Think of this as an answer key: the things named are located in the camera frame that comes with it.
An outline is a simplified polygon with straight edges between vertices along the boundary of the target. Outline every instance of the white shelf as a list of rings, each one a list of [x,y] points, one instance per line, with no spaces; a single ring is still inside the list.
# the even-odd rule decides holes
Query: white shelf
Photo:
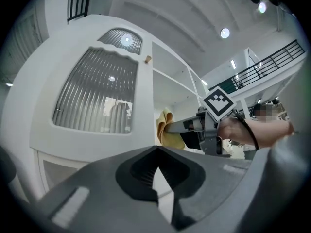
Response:
[[[194,85],[196,87],[196,91],[197,91],[198,95],[201,98],[205,97],[205,95],[208,93],[208,89],[207,89],[206,85],[204,85],[202,83],[201,79],[192,70],[190,70],[190,73],[192,75]]]
[[[154,42],[152,44],[152,53],[154,69],[165,73],[190,90],[194,90],[189,69],[185,64]]]
[[[154,101],[157,103],[170,106],[196,96],[194,91],[156,69],[153,70],[153,83]]]

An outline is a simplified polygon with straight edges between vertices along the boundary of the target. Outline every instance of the ceiling beam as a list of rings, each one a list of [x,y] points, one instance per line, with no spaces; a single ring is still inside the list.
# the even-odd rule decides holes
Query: ceiling beam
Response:
[[[178,28],[187,38],[191,39],[191,41],[200,49],[201,52],[205,52],[206,46],[201,42],[199,38],[197,38],[182,22],[176,20],[171,15],[159,10],[158,8],[144,3],[138,0],[125,0],[125,3],[133,4],[135,6],[141,7],[145,10],[150,11],[153,14],[156,14],[157,17],[162,17],[167,22]]]
[[[228,11],[230,12],[230,14],[233,18],[233,22],[236,25],[237,29],[240,30],[240,27],[239,27],[238,22],[237,22],[238,17],[236,15],[234,15],[228,0],[222,0],[222,1],[224,2],[225,6],[227,7]]]
[[[195,4],[191,0],[183,0],[183,1],[186,2],[192,9],[196,10],[201,15],[201,18],[203,19],[203,21],[205,21],[205,23],[210,28],[212,28],[214,32],[218,35],[215,22],[211,21],[197,4]]]
[[[277,14],[277,31],[280,32],[283,28],[283,10],[280,7],[276,7],[276,14]]]

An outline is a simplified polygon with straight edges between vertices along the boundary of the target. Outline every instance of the white wall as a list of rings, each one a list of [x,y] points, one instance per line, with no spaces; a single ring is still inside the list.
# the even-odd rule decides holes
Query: white wall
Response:
[[[174,121],[184,120],[188,117],[194,117],[198,112],[199,102],[196,96],[192,96],[187,100],[174,104],[173,106],[173,119]]]
[[[45,0],[45,19],[49,36],[67,26],[68,0]]]
[[[236,69],[233,69],[231,60],[234,60],[236,65]],[[208,83],[209,87],[213,87],[220,82],[234,76],[236,73],[243,71],[248,68],[244,50],[241,50],[238,54],[236,54],[233,58],[228,59],[217,68],[213,69],[211,72],[203,76],[203,80]]]
[[[105,11],[108,5],[108,0],[90,0],[87,14],[105,15]]]

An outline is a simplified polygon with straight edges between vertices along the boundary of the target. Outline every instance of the ceiling light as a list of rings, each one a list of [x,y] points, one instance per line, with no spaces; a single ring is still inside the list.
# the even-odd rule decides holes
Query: ceiling light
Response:
[[[205,84],[207,86],[207,83],[204,80],[201,80],[203,84]]]
[[[258,6],[258,9],[259,9],[260,13],[264,13],[267,9],[267,6],[264,2],[261,2]]]
[[[220,36],[221,36],[221,38],[223,38],[223,39],[228,38],[229,35],[230,35],[229,29],[224,28],[224,29],[222,29],[222,30],[220,31]]]
[[[130,45],[132,45],[133,43],[133,38],[130,34],[125,34],[122,38],[121,38],[121,43],[122,45],[128,47]]]
[[[237,67],[235,66],[234,60],[231,61],[231,64],[232,64],[233,69],[237,68]]]

